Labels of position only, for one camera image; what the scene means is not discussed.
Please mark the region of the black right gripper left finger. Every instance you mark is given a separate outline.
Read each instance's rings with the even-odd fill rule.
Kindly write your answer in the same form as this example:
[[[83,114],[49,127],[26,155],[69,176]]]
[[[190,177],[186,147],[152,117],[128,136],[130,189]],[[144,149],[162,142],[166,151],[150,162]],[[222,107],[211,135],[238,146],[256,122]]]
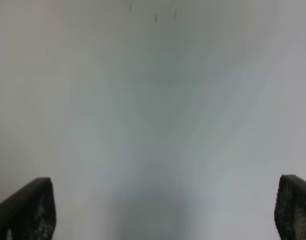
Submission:
[[[56,224],[49,177],[32,180],[0,203],[0,240],[51,240]]]

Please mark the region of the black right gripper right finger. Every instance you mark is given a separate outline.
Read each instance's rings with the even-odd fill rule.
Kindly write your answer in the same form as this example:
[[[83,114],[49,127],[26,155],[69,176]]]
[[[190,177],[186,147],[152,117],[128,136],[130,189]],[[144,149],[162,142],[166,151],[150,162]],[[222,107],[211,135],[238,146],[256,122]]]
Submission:
[[[274,222],[281,240],[306,240],[306,181],[296,175],[279,179]]]

